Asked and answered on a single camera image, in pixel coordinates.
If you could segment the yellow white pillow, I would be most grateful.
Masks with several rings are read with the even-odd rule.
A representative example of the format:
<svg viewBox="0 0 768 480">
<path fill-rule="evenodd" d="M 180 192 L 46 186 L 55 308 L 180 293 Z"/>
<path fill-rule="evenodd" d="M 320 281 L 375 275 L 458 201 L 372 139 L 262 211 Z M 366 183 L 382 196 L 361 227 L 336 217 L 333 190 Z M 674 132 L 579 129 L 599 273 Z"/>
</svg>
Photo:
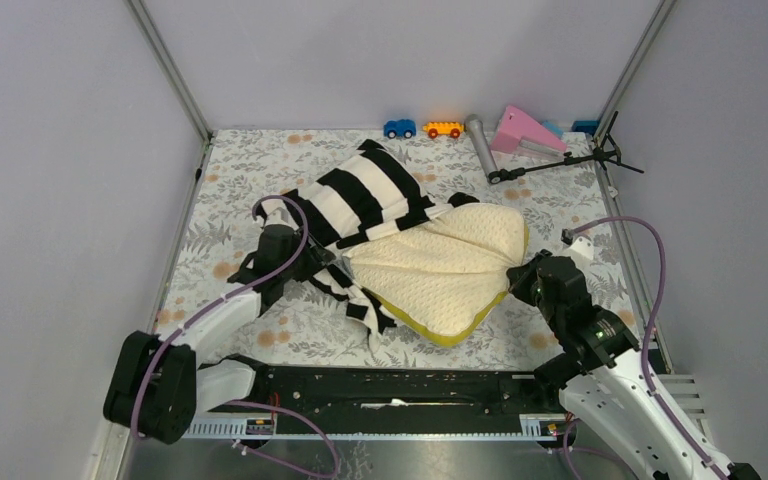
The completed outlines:
<svg viewBox="0 0 768 480">
<path fill-rule="evenodd" d="M 529 229 L 517 210 L 455 207 L 347 251 L 354 280 L 384 311 L 441 347 L 466 339 L 506 296 Z"/>
</svg>

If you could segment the black white striped pillowcase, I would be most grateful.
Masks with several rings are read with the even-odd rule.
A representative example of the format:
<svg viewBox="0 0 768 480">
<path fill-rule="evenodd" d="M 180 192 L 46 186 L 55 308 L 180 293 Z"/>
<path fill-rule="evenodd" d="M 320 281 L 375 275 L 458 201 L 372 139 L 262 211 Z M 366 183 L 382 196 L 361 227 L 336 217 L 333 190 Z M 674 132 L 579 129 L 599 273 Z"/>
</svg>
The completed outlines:
<svg viewBox="0 0 768 480">
<path fill-rule="evenodd" d="M 372 350 L 382 334 L 396 325 L 381 303 L 367 293 L 342 266 L 338 256 L 349 248 L 428 222 L 455 207 L 475 202 L 457 192 L 444 203 L 434 201 L 420 183 L 380 143 L 367 139 L 339 166 L 307 186 L 265 199 L 253 209 L 256 218 L 286 210 L 286 224 L 314 238 L 337 256 L 337 261 L 309 280 L 315 288 L 346 304 L 348 318 L 367 329 Z"/>
</svg>

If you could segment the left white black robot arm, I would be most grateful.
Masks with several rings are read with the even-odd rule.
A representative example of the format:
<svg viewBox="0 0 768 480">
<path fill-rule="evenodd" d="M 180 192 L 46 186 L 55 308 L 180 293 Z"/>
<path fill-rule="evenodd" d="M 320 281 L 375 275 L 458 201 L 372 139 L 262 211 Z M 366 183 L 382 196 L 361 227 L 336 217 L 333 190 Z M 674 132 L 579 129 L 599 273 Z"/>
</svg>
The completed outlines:
<svg viewBox="0 0 768 480">
<path fill-rule="evenodd" d="M 193 419 L 235 400 L 256 411 L 270 385 L 244 361 L 206 365 L 228 337 L 267 312 L 287 283 L 304 282 L 336 259 L 303 229 L 268 225 L 255 251 L 228 281 L 232 287 L 166 333 L 135 331 L 122 343 L 103 417 L 137 437 L 177 442 Z"/>
</svg>

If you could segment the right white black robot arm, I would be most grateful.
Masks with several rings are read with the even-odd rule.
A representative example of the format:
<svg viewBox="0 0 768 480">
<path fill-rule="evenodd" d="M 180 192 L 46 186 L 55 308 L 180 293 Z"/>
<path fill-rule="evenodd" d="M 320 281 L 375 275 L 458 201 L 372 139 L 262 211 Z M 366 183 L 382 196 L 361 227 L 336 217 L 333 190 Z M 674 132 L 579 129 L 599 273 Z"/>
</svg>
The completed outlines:
<svg viewBox="0 0 768 480">
<path fill-rule="evenodd" d="M 590 295 L 579 255 L 541 251 L 506 275 L 562 348 L 534 372 L 543 410 L 587 425 L 640 479 L 756 479 L 706 438 L 653 372 L 637 337 Z"/>
</svg>

